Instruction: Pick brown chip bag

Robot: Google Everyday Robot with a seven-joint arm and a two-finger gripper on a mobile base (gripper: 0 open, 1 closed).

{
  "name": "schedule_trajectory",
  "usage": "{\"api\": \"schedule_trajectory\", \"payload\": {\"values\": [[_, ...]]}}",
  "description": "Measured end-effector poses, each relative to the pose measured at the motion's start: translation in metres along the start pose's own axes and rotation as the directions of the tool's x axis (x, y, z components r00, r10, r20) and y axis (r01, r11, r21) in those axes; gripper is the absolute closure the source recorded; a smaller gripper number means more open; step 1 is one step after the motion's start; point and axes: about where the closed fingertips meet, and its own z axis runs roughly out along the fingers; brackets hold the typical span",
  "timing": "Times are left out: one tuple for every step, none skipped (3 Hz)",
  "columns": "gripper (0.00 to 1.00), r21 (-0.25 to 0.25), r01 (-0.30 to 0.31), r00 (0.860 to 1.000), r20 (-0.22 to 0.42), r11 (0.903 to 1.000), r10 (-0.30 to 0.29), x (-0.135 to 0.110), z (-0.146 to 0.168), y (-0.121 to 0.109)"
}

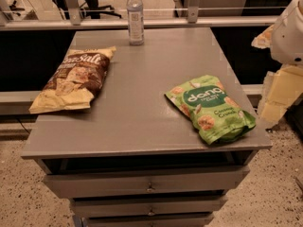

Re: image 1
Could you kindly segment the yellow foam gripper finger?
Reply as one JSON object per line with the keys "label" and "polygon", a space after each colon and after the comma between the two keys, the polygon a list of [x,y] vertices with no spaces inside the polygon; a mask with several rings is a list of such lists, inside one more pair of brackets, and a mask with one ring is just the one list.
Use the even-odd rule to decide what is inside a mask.
{"label": "yellow foam gripper finger", "polygon": [[258,118],[265,125],[276,125],[303,94],[303,66],[283,64],[268,72],[262,85]]}
{"label": "yellow foam gripper finger", "polygon": [[255,48],[265,49],[271,46],[271,37],[274,26],[267,27],[257,37],[253,39],[251,45]]}

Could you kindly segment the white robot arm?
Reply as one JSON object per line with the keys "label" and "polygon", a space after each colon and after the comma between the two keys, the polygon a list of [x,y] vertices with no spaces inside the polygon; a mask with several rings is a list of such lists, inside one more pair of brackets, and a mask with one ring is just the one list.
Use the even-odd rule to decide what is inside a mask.
{"label": "white robot arm", "polygon": [[258,105],[259,120],[270,129],[303,94],[303,0],[293,0],[251,45],[269,48],[272,59],[281,63],[265,77]]}

